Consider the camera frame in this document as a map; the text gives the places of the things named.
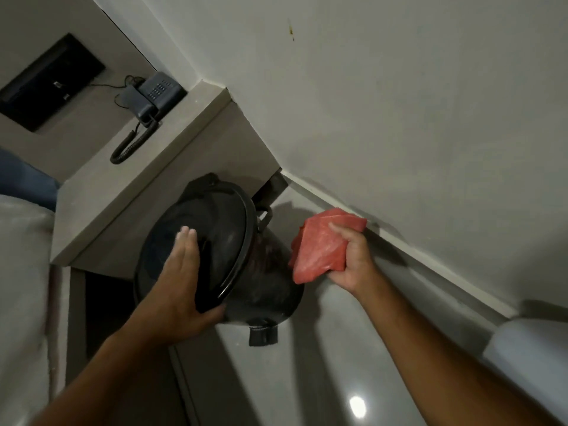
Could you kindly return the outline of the person's left hand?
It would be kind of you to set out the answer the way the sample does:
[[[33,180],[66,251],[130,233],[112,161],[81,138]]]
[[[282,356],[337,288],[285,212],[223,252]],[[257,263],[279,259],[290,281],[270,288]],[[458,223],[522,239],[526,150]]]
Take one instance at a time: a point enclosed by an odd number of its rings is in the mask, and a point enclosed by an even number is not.
[[[199,266],[197,232],[184,226],[153,288],[125,324],[127,333],[149,348],[179,343],[211,328],[195,322],[202,314],[195,304]]]

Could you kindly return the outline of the person's right hand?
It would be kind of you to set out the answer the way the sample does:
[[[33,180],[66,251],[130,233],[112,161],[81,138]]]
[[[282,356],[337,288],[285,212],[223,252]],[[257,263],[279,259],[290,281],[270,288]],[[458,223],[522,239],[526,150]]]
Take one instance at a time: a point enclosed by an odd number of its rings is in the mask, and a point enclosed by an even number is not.
[[[329,277],[358,301],[363,301],[385,281],[375,265],[366,237],[358,231],[356,244],[346,245],[345,269],[330,272]]]

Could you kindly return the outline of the red cleaning cloth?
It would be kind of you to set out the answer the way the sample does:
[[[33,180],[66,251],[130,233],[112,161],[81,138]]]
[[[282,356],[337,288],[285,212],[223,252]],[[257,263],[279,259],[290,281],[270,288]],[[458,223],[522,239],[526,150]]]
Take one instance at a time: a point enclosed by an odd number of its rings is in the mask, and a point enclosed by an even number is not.
[[[306,219],[291,243],[288,265],[297,285],[309,283],[326,272],[343,272],[348,241],[330,228],[330,223],[363,232],[367,219],[341,208],[331,208]]]

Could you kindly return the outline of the black pedal trash bin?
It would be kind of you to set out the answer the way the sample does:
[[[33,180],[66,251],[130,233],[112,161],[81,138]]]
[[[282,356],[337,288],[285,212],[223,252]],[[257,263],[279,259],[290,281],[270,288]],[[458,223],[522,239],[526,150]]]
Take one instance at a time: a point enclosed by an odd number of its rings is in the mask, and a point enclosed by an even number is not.
[[[153,225],[133,281],[135,301],[151,291],[183,226],[198,235],[201,258],[195,306],[225,305],[223,322],[249,327],[249,346],[278,343],[278,326],[299,306],[290,250],[267,227],[271,207],[256,205],[239,185],[210,172],[190,181]]]

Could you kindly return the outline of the person's right forearm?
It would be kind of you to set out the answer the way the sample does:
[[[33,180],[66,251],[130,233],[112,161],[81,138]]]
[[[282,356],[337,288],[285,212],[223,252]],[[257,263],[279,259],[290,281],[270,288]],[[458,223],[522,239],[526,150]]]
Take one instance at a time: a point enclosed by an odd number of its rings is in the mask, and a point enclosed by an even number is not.
[[[428,426],[560,426],[447,339],[380,275],[353,293]]]

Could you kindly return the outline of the person's left forearm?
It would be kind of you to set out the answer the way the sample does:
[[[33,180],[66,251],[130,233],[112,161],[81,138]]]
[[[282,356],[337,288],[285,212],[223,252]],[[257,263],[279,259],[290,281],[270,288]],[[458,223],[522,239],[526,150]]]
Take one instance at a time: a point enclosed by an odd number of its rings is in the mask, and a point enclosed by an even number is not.
[[[171,329],[156,316],[132,316],[30,426],[101,426],[132,375],[167,341]]]

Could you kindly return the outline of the beige bedside table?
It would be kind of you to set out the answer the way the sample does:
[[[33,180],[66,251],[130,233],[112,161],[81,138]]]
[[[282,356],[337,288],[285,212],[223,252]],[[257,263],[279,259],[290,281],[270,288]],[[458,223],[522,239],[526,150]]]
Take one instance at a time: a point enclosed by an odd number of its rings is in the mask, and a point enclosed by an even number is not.
[[[135,126],[129,121],[61,186],[51,263],[133,281],[143,241],[193,179],[210,172],[253,196],[280,165],[227,89],[199,82],[166,115],[157,132],[124,163],[111,153]],[[129,381],[95,426],[260,426],[217,334],[206,348],[221,356],[227,375],[213,392],[228,390],[226,410],[203,392],[192,395],[188,355],[161,349]]]

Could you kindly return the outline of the white furniture corner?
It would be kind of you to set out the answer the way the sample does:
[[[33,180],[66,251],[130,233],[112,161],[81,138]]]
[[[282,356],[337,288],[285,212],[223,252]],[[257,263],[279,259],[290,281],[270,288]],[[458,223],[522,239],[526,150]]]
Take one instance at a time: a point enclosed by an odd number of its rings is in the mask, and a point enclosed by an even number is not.
[[[482,358],[568,426],[568,322],[509,321],[493,334]]]

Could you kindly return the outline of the blue pillow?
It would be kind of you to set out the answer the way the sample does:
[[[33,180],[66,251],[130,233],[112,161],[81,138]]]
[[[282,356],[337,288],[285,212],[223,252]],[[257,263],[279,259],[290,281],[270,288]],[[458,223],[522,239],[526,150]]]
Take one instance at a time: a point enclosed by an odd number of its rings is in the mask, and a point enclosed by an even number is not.
[[[55,212],[60,183],[10,151],[0,148],[0,194]]]

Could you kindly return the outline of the grey corded telephone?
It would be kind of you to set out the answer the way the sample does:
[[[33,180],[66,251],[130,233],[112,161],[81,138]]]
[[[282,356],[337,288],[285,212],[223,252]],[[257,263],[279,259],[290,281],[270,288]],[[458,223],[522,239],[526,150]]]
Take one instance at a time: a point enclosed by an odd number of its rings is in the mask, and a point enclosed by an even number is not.
[[[163,119],[187,94],[174,78],[156,72],[140,85],[128,85],[119,99],[143,126],[149,127]]]

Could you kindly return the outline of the black wall switch panel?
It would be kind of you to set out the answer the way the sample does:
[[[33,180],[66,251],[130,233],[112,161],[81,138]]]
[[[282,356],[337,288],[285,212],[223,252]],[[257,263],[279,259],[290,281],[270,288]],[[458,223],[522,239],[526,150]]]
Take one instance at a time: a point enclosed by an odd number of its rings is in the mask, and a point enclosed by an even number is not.
[[[105,69],[68,33],[0,89],[0,114],[35,132]]]

